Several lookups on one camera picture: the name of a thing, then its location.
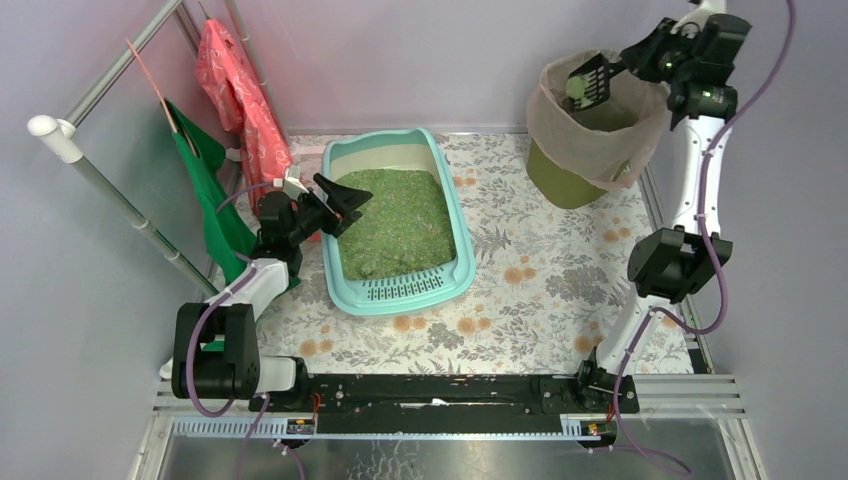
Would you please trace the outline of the black litter scoop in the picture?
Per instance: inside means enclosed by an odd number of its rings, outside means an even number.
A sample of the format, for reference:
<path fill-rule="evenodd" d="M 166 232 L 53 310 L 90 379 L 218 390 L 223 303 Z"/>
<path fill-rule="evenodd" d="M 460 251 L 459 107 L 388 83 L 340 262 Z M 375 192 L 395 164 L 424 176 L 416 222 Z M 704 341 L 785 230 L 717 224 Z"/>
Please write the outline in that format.
<path fill-rule="evenodd" d="M 627 68 L 623 60 L 610 61 L 598 53 L 569 74 L 565 84 L 565 105 L 569 111 L 585 111 L 611 97 L 611 80 Z"/>

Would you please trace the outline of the teal litter box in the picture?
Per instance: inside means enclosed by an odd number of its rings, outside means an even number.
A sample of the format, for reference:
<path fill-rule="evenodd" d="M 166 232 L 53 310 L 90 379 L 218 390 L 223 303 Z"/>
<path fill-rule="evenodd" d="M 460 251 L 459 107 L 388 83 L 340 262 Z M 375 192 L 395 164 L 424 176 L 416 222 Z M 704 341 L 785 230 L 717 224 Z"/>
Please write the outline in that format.
<path fill-rule="evenodd" d="M 476 260 L 447 157 L 433 135 L 422 128 L 383 130 L 335 140 L 324 150 L 320 173 L 337 182 L 360 170 L 414 170 L 429 173 L 440 185 L 449 213 L 455 258 L 420 272 L 368 281 L 343 274 L 338 241 L 324 234 L 322 252 L 327 289 L 334 305 L 360 317 L 391 317 L 422 311 L 463 294 L 473 283 Z"/>

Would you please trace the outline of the bin with plastic liner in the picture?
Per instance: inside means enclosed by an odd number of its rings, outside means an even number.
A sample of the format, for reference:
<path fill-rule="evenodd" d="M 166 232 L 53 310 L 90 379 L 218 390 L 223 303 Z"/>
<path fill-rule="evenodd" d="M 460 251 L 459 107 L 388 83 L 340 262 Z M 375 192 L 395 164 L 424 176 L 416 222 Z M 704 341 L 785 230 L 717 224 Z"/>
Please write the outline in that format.
<path fill-rule="evenodd" d="M 627 188 L 652 158 L 670 121 L 669 90 L 623 71 L 610 81 L 605 102 L 576 111 L 567 102 L 567 78 L 597 54 L 614 62 L 609 49 L 574 53 L 546 65 L 526 103 L 531 136 L 528 175 L 551 202 L 578 208 L 579 192 Z"/>

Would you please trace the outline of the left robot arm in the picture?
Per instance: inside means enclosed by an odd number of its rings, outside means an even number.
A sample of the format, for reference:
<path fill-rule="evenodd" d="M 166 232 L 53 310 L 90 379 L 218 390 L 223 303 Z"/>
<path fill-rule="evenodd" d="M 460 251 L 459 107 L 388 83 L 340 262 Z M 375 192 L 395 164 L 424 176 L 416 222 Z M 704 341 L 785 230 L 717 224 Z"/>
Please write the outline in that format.
<path fill-rule="evenodd" d="M 261 356 L 257 320 L 297 285 L 302 243 L 316 233 L 340 237 L 373 197 L 321 174 L 313 179 L 318 192 L 295 180 L 276 181 L 257 203 L 259 230 L 245 270 L 207 301 L 178 310 L 170 373 L 176 397 L 249 400 L 295 386 L 295 360 Z"/>

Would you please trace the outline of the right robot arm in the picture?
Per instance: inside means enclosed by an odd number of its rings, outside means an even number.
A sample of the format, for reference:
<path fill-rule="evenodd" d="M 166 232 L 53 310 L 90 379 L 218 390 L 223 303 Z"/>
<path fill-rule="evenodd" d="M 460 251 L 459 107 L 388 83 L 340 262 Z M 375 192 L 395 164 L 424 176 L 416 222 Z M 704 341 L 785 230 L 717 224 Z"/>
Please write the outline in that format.
<path fill-rule="evenodd" d="M 671 131 L 682 147 L 681 198 L 672 219 L 637 242 L 627 265 L 631 293 L 607 339 L 583 360 L 571 387 L 575 402 L 600 410 L 634 388 L 628 364 L 642 346 L 657 313 L 698 292 L 722 266 L 733 245 L 718 220 L 722 156 L 738 109 L 729 86 L 734 61 L 751 29 L 720 1 L 703 1 L 680 20 L 663 19 L 646 38 L 624 49 L 617 61 L 597 54 L 570 73 L 566 104 L 582 112 L 611 97 L 611 81 L 627 71 L 670 89 Z"/>

